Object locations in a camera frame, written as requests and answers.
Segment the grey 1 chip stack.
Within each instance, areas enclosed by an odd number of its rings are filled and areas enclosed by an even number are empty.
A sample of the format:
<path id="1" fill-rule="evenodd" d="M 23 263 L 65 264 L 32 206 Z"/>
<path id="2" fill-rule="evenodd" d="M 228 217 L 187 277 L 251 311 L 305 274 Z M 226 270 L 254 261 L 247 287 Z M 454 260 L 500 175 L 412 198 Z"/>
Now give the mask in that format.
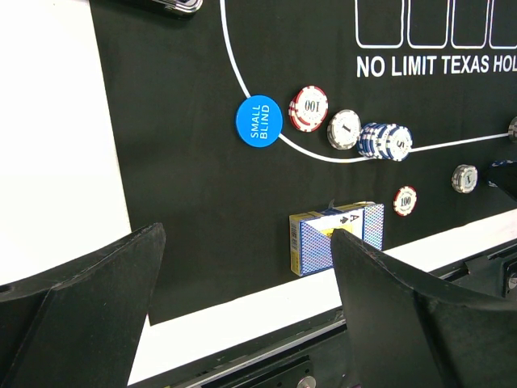
<path id="1" fill-rule="evenodd" d="M 473 165 L 460 164 L 452 175 L 452 187 L 463 194 L 471 193 L 477 186 L 478 171 Z"/>

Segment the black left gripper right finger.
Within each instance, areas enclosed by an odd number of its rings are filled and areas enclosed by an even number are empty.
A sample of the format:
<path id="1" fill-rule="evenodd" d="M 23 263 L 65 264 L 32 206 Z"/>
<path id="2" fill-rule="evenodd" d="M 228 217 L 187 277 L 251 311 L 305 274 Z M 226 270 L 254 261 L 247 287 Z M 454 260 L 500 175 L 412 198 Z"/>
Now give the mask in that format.
<path id="1" fill-rule="evenodd" d="M 516 304 L 443 280 L 345 230 L 331 238 L 363 387 L 513 387 Z"/>

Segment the blue chips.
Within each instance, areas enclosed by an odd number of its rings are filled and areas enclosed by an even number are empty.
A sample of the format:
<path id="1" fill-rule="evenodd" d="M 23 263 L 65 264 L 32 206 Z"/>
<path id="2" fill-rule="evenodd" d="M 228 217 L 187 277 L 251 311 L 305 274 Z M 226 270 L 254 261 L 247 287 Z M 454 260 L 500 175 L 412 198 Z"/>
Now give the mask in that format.
<path id="1" fill-rule="evenodd" d="M 399 124 L 366 124 L 359 134 L 356 150 L 365 158 L 402 162 L 413 146 L 411 131 Z"/>

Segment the red 100 chip stack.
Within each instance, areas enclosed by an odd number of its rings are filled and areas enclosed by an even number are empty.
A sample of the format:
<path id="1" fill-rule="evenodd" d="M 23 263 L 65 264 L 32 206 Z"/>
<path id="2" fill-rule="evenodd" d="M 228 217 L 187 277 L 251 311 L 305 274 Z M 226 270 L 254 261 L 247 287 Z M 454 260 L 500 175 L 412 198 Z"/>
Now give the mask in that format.
<path id="1" fill-rule="evenodd" d="M 411 186 L 404 186 L 398 189 L 394 200 L 393 210 L 399 216 L 405 217 L 411 214 L 417 204 L 417 192 Z"/>

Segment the blue small blind button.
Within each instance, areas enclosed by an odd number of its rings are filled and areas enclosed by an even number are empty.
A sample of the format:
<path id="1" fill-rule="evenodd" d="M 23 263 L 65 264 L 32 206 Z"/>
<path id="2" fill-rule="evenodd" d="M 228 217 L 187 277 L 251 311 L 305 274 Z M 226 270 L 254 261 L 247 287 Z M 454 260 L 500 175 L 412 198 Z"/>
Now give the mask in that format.
<path id="1" fill-rule="evenodd" d="M 238 136 L 254 148 L 271 146 L 284 126 L 280 106 L 265 95 L 252 95 L 241 103 L 235 116 Z"/>

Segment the grey chips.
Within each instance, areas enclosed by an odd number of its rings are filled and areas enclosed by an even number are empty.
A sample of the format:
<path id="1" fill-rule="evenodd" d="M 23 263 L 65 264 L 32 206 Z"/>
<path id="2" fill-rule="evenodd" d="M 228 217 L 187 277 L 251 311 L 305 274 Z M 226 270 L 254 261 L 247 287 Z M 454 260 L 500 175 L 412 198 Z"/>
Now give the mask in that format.
<path id="1" fill-rule="evenodd" d="M 337 112 L 327 126 L 327 138 L 336 150 L 349 150 L 355 146 L 361 131 L 360 118 L 352 110 Z"/>
<path id="2" fill-rule="evenodd" d="M 517 117 L 514 117 L 509 123 L 507 134 L 511 142 L 517 142 Z"/>

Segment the blue 5 chip stack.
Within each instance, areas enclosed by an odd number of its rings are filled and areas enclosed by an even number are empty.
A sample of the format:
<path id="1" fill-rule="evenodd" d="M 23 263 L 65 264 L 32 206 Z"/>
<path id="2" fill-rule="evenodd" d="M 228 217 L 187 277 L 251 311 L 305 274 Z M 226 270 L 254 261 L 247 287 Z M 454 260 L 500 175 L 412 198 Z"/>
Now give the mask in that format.
<path id="1" fill-rule="evenodd" d="M 486 172 L 487 183 L 494 188 L 516 190 L 516 161 L 501 160 L 493 162 Z"/>

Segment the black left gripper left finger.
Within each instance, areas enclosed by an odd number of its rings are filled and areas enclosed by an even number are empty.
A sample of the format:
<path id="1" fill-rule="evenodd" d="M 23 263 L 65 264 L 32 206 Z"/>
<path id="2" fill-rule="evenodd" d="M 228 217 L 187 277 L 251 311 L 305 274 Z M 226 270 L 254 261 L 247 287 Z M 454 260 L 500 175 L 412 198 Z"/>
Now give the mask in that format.
<path id="1" fill-rule="evenodd" d="M 166 245 L 162 224 L 1 287 L 3 387 L 126 387 Z"/>

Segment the red chips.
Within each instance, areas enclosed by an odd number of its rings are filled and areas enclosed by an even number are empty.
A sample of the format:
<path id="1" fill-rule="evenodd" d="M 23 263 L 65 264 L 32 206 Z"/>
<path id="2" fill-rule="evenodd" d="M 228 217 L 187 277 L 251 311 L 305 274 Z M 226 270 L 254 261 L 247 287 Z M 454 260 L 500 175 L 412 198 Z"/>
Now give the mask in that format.
<path id="1" fill-rule="evenodd" d="M 294 127 L 304 133 L 316 131 L 328 113 L 328 98 L 318 86 L 302 88 L 291 100 L 288 114 Z"/>

